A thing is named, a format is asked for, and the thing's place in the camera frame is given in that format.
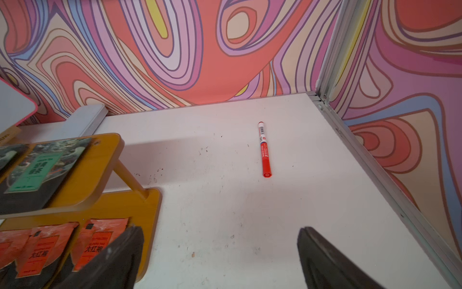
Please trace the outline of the red tea bag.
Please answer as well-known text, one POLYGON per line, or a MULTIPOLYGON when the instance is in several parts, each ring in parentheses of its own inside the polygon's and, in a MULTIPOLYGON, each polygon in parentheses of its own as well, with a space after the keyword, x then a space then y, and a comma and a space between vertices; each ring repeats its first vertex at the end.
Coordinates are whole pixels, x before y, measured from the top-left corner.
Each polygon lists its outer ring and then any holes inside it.
POLYGON ((30 229, 1 231, 1 288, 6 288, 7 273, 30 236, 30 229))
POLYGON ((58 269, 78 222, 33 228, 15 268, 7 275, 8 289, 42 289, 58 269))
POLYGON ((78 272, 126 229, 129 219, 90 219, 71 250, 71 272, 78 272))

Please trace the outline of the yellow wooden two-tier shelf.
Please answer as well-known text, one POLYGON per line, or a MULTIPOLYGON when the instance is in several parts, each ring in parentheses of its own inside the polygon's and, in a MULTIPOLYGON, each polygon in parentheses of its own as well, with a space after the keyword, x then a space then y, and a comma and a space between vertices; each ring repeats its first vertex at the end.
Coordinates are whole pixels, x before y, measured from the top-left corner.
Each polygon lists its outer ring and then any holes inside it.
POLYGON ((144 234, 136 277, 140 281, 148 269, 162 194, 156 188, 143 188, 120 161, 125 142, 119 134, 99 134, 91 136, 90 140, 50 204, 38 211, 3 214, 1 230, 127 218, 130 225, 141 227, 144 234))

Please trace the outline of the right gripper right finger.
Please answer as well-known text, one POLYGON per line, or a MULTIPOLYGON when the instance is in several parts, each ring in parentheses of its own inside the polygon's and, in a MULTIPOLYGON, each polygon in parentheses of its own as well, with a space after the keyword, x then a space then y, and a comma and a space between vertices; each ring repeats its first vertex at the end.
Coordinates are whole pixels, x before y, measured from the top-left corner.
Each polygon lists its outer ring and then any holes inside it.
POLYGON ((313 227, 301 228, 297 248, 309 289, 381 289, 313 227))

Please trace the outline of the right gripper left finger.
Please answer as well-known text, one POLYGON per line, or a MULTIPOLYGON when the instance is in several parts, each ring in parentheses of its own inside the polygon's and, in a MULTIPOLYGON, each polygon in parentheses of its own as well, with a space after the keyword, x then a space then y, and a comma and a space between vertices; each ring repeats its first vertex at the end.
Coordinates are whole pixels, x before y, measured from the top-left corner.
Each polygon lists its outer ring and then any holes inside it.
POLYGON ((130 226, 78 272, 71 272, 70 252, 51 288, 132 289, 141 263, 143 244, 142 228, 130 226))

